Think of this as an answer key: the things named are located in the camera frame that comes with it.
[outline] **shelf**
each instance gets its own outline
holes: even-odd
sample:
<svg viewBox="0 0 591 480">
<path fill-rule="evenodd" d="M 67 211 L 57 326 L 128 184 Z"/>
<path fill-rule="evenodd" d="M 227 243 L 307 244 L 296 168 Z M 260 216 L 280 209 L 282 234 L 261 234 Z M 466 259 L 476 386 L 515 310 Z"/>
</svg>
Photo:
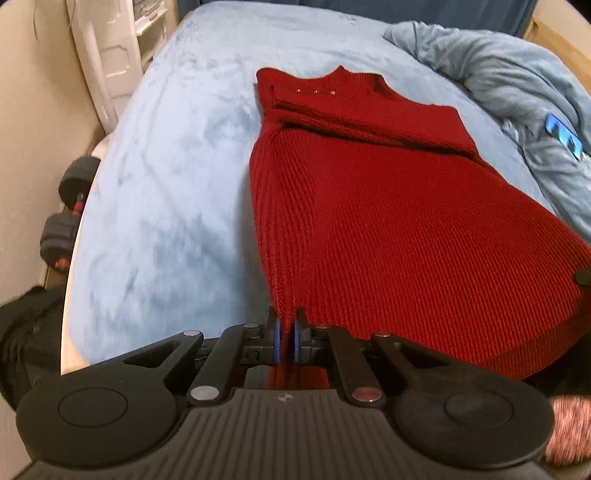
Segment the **shelf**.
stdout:
<svg viewBox="0 0 591 480">
<path fill-rule="evenodd" d="M 150 13 L 147 17 L 138 18 L 135 21 L 135 34 L 141 37 L 150 27 L 152 27 L 158 20 L 160 20 L 168 11 L 161 3 L 160 6 Z"/>
<path fill-rule="evenodd" d="M 155 51 L 156 49 L 152 48 L 142 55 L 142 70 L 144 71 L 144 73 L 148 69 L 150 61 L 154 58 Z"/>
</svg>

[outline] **white cabinet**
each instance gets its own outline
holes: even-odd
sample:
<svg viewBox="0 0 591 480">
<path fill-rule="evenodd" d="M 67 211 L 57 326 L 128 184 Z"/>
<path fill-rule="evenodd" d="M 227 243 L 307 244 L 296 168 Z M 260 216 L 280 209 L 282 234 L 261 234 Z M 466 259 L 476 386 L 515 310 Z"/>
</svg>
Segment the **white cabinet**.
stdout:
<svg viewBox="0 0 591 480">
<path fill-rule="evenodd" d="M 111 133 L 167 40 L 164 0 L 67 0 L 80 64 Z"/>
</svg>

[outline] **red sweater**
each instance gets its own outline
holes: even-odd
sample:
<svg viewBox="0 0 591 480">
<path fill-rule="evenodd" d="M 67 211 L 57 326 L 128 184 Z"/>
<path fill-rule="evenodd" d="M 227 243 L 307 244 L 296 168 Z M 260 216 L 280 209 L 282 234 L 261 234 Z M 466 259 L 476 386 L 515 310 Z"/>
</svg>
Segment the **red sweater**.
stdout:
<svg viewBox="0 0 591 480">
<path fill-rule="evenodd" d="M 591 249 L 483 161 L 457 111 L 377 74 L 257 73 L 256 235 L 284 326 L 389 330 L 514 378 L 591 324 Z"/>
</svg>

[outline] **dumbbell weight plate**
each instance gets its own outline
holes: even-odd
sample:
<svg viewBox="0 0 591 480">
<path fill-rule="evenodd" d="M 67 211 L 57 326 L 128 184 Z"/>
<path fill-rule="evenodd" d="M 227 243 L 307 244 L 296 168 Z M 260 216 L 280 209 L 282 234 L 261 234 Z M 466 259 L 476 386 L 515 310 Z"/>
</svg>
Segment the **dumbbell weight plate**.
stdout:
<svg viewBox="0 0 591 480">
<path fill-rule="evenodd" d="M 70 209 L 74 209 L 78 195 L 88 197 L 90 187 L 99 168 L 100 159 L 96 157 L 80 157 L 72 162 L 61 178 L 58 192 L 61 201 Z"/>
<path fill-rule="evenodd" d="M 45 222 L 41 234 L 41 258 L 51 268 L 65 271 L 74 253 L 74 243 L 80 226 L 80 217 L 69 213 L 56 213 Z"/>
</svg>

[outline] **bed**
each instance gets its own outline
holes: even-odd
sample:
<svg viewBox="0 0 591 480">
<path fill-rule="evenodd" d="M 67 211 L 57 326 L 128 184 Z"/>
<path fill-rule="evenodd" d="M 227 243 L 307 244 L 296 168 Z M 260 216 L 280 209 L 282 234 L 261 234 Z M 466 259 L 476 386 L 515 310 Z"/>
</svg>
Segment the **bed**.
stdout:
<svg viewBox="0 0 591 480">
<path fill-rule="evenodd" d="M 182 330 L 214 337 L 263 318 L 269 297 L 247 181 L 263 66 L 302 77 L 339 65 L 378 72 L 407 98 L 454 106 L 481 156 L 556 213 L 503 125 L 386 41 L 387 28 L 250 2 L 205 5 L 185 19 L 134 95 L 93 185 L 68 280 L 63 372 Z"/>
</svg>

